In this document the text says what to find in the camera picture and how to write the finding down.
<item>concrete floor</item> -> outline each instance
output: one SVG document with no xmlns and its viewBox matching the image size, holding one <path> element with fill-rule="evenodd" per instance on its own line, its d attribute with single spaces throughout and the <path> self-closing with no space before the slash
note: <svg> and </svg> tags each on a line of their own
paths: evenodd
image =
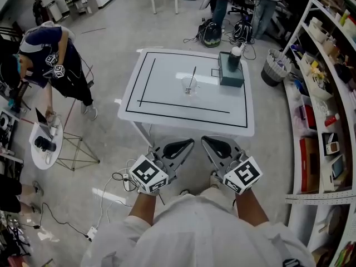
<svg viewBox="0 0 356 267">
<path fill-rule="evenodd" d="M 32 126 L 21 122 L 14 138 L 13 147 L 17 154 L 24 158 L 25 165 L 21 176 L 24 184 L 36 179 L 44 188 L 43 201 L 49 204 L 59 221 L 68 221 L 80 231 L 87 233 L 91 226 L 96 226 L 101 213 L 101 190 L 111 174 L 125 167 L 128 159 L 136 159 L 145 154 L 147 146 L 129 122 L 117 118 L 118 104 L 116 98 L 122 98 L 131 72 L 139 57 L 136 52 L 144 47 L 165 47 L 179 50 L 193 50 L 218 54 L 230 51 L 231 45 L 222 42 L 217 48 L 205 48 L 200 43 L 183 43 L 184 38 L 196 35 L 201 18 L 209 18 L 210 10 L 198 10 L 202 0 L 179 0 L 179 14 L 174 14 L 174 0 L 156 0 L 157 14 L 153 15 L 150 0 L 114 0 L 92 17 L 81 17 L 65 25 L 76 34 L 75 45 L 84 60 L 93 65 L 95 85 L 92 94 L 98 108 L 96 121 L 88 121 L 80 114 L 80 103 L 75 102 L 69 115 L 66 131 L 83 135 L 89 146 L 101 160 L 99 165 L 72 172 L 59 165 L 47 171 L 35 167 L 31 159 L 28 143 Z M 239 16 L 226 15 L 234 24 Z M 226 31 L 232 26 L 226 23 Z M 86 31 L 105 28 L 99 31 Z M 276 88 L 267 86 L 260 77 L 269 48 L 279 48 L 275 42 L 264 36 L 263 40 L 254 44 L 256 59 L 248 61 L 251 88 L 253 93 L 255 135 L 253 137 L 236 137 L 238 144 L 253 155 L 264 175 L 254 186 L 254 192 L 265 209 L 270 221 L 286 222 L 288 207 L 284 202 L 284 194 L 290 191 L 293 182 L 293 142 L 291 136 L 290 117 L 286 95 L 282 85 Z M 247 57 L 253 57 L 249 46 L 245 51 Z M 29 91 L 26 98 L 32 108 L 38 107 L 45 111 L 44 92 L 38 88 Z M 73 104 L 73 99 L 63 98 L 54 92 L 54 106 L 64 123 Z M 26 118 L 36 120 L 32 110 Z M 153 125 L 151 136 L 154 140 L 165 136 L 187 136 L 195 140 L 208 132 L 178 129 Z M 188 161 L 179 171 L 179 179 L 161 191 L 163 201 L 177 195 L 182 189 L 199 192 L 209 184 L 212 170 L 201 146 L 195 146 Z M 122 183 L 111 181 L 106 191 L 107 197 L 112 195 L 132 205 L 137 193 L 126 192 Z M 41 199 L 31 200 L 41 204 Z M 107 223 L 106 209 L 112 200 L 104 199 L 104 216 L 101 225 Z M 162 202 L 157 198 L 157 208 Z M 29 258 L 32 266 L 41 266 L 53 258 L 58 266 L 78 266 L 89 242 L 68 226 L 57 224 L 44 208 L 42 227 L 39 230 L 24 228 L 24 234 L 31 243 Z M 110 207 L 111 221 L 122 220 L 130 208 L 119 202 Z M 26 224 L 38 224 L 39 217 L 31 219 L 20 217 Z"/>
</svg>

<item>office chair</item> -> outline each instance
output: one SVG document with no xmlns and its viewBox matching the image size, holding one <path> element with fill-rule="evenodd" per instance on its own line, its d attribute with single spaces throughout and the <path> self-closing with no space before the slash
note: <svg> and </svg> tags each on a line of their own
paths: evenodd
<svg viewBox="0 0 356 267">
<path fill-rule="evenodd" d="M 232 0 L 234 6 L 231 7 L 231 10 L 228 11 L 228 15 L 230 13 L 240 13 L 241 15 L 247 15 L 249 17 L 249 20 L 252 20 L 253 14 L 249 14 L 247 9 L 253 10 L 255 8 L 255 5 L 248 1 L 248 0 Z"/>
</svg>

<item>laptop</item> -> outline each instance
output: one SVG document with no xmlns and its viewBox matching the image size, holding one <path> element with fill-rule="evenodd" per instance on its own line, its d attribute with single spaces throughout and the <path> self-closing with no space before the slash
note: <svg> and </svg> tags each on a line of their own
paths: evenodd
<svg viewBox="0 0 356 267">
<path fill-rule="evenodd" d="M 42 115 L 39 110 L 36 108 L 36 114 L 37 114 L 37 119 L 38 119 L 38 124 L 41 127 L 41 129 L 43 130 L 43 132 L 50 138 L 53 139 L 52 135 L 51 135 L 51 130 L 50 130 L 50 126 L 48 125 L 48 122 L 45 118 L 44 115 Z"/>
</svg>

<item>table surface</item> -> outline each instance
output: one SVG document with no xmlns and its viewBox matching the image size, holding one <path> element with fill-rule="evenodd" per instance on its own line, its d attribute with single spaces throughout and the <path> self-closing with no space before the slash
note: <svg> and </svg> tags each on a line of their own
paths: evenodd
<svg viewBox="0 0 356 267">
<path fill-rule="evenodd" d="M 41 170 L 46 170 L 51 168 L 57 161 L 58 157 L 60 156 L 63 144 L 63 126 L 60 119 L 57 117 L 55 124 L 58 126 L 57 135 L 54 136 L 52 142 L 54 142 L 57 146 L 55 152 L 52 153 L 51 161 L 49 164 L 46 163 L 46 159 L 43 158 L 43 153 L 39 153 L 33 145 L 31 145 L 31 155 L 34 164 Z M 36 130 L 38 127 L 38 123 L 34 123 L 33 129 Z"/>
<path fill-rule="evenodd" d="M 124 120 L 253 136 L 255 132 L 247 63 L 244 85 L 221 86 L 218 55 L 158 48 L 142 50 L 118 111 Z M 182 78 L 194 77 L 197 94 L 186 96 Z"/>
</svg>

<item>white sleeve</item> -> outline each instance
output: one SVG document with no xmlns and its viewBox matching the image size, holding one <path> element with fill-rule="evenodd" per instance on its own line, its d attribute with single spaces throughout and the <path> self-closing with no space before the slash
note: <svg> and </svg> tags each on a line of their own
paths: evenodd
<svg viewBox="0 0 356 267">
<path fill-rule="evenodd" d="M 284 246 L 287 248 L 291 257 L 298 259 L 304 267 L 315 267 L 315 261 L 312 254 L 303 243 L 293 234 L 293 232 L 281 222 L 273 225 L 270 222 L 264 222 L 257 228 L 272 241 L 280 236 Z"/>
<path fill-rule="evenodd" d="M 81 267 L 119 266 L 150 227 L 137 216 L 128 216 L 123 222 L 103 226 L 85 252 Z"/>
</svg>

